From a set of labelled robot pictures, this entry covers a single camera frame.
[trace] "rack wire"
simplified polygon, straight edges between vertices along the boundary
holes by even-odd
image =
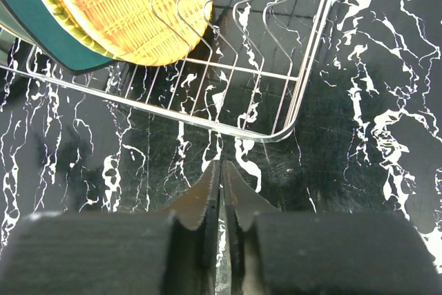
[[[57,76],[35,68],[34,47],[26,71],[0,68],[244,140],[276,142],[294,129],[332,2],[210,0],[201,43],[170,66],[122,70],[118,63]],[[178,5],[177,14],[192,29]]]

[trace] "countertop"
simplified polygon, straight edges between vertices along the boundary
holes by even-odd
[[[1,76],[13,82],[0,94],[1,246],[33,211],[161,209],[222,158],[284,211],[403,215],[442,273],[438,4],[336,0],[295,131],[278,143]]]

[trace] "wicker basket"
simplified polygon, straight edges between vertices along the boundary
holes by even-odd
[[[72,37],[83,44],[85,47],[104,55],[115,59],[112,53],[107,51],[103,46],[94,41],[94,39],[89,36],[83,28],[75,21],[69,9],[67,9],[63,0],[41,0],[45,7],[48,9],[49,13],[54,17],[58,24],[67,31]]]
[[[107,51],[148,66],[185,57],[206,30],[204,16],[209,19],[211,15],[209,0],[63,1],[88,35]],[[179,18],[178,11],[197,34]]]

